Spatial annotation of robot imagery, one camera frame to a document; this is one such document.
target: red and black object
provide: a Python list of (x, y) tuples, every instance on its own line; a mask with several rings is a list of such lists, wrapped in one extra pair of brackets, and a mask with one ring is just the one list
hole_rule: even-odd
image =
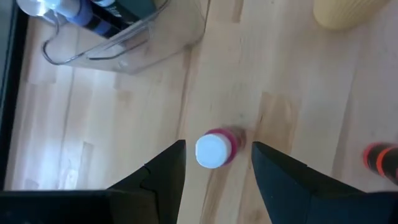
[(398, 144), (372, 143), (365, 149), (363, 161), (367, 168), (398, 185)]

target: white bottle cap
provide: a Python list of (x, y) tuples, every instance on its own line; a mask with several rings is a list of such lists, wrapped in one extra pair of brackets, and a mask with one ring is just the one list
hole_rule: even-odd
[(73, 18), (79, 13), (81, 2), (80, 0), (44, 0), (44, 3), (66, 18)]
[(232, 145), (222, 134), (206, 134), (196, 144), (197, 161), (203, 167), (215, 169), (222, 166), (231, 155)]

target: yellow object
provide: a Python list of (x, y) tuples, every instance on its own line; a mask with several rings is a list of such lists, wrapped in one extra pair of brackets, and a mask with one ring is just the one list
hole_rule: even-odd
[(331, 30), (354, 27), (372, 17), (389, 0), (315, 0), (318, 23)]

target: small bottle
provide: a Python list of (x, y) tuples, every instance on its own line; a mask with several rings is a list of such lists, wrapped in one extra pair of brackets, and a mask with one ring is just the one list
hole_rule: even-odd
[(246, 133), (243, 129), (235, 126), (216, 128), (199, 138), (195, 155), (201, 166), (215, 169), (229, 164), (245, 143)]
[(139, 19), (136, 15), (128, 11), (120, 2), (116, 0), (91, 0), (93, 3), (103, 7), (112, 15), (121, 18), (125, 23), (131, 25)]
[(67, 21), (89, 29), (105, 38), (110, 38), (124, 29), (118, 21), (103, 8), (91, 5), (89, 0), (44, 0), (47, 7), (65, 16)]

